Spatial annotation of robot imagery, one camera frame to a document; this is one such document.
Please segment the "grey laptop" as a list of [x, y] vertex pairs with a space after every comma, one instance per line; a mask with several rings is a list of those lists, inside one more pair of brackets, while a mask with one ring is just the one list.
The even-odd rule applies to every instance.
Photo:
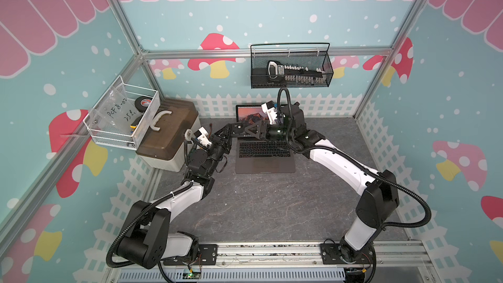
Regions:
[[[237, 121], [246, 127], [259, 124], [269, 125], [269, 118], [260, 105], [247, 104], [236, 106]], [[243, 133], [237, 141], [237, 174], [274, 174], [294, 173], [295, 158], [284, 139], [257, 139]]]

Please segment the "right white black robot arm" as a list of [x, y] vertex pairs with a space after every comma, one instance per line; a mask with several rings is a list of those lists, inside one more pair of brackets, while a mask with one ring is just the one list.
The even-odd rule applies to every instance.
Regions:
[[[282, 87], [278, 95], [286, 95], [286, 104], [277, 100], [236, 107], [237, 125], [232, 133], [240, 145], [237, 162], [283, 161], [299, 154], [348, 183], [360, 200], [354, 222], [337, 245], [342, 262], [356, 263], [361, 255], [372, 253], [373, 240], [388, 227], [413, 229], [430, 222], [432, 211], [422, 197], [398, 184], [392, 172], [365, 166], [335, 147], [324, 135], [308, 128], [300, 104], [292, 102], [286, 87]], [[400, 205], [399, 192], [421, 205], [424, 210], [421, 220], [408, 223], [388, 220]]]

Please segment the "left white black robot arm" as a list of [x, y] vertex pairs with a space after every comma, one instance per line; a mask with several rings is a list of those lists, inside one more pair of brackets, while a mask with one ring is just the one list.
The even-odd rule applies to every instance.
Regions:
[[139, 265], [145, 269], [162, 266], [175, 259], [191, 266], [199, 259], [199, 240], [195, 235], [170, 232], [171, 221], [193, 204], [209, 195], [214, 173], [232, 148], [233, 125], [227, 124], [209, 137], [204, 145], [199, 138], [185, 152], [186, 171], [179, 188], [153, 202], [139, 200], [130, 208], [118, 236], [106, 254], [112, 269]]

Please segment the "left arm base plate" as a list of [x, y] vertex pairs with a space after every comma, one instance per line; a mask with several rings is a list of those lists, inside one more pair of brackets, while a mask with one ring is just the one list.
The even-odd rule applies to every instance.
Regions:
[[191, 265], [191, 267], [194, 265], [215, 265], [217, 253], [218, 245], [199, 244], [197, 248], [191, 248], [187, 255], [165, 258], [162, 260], [162, 263], [166, 266]]

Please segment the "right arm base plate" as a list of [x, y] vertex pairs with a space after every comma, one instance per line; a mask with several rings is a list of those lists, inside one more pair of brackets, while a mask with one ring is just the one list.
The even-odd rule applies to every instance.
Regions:
[[376, 252], [370, 244], [353, 250], [345, 244], [327, 242], [320, 244], [320, 255], [325, 265], [372, 265]]

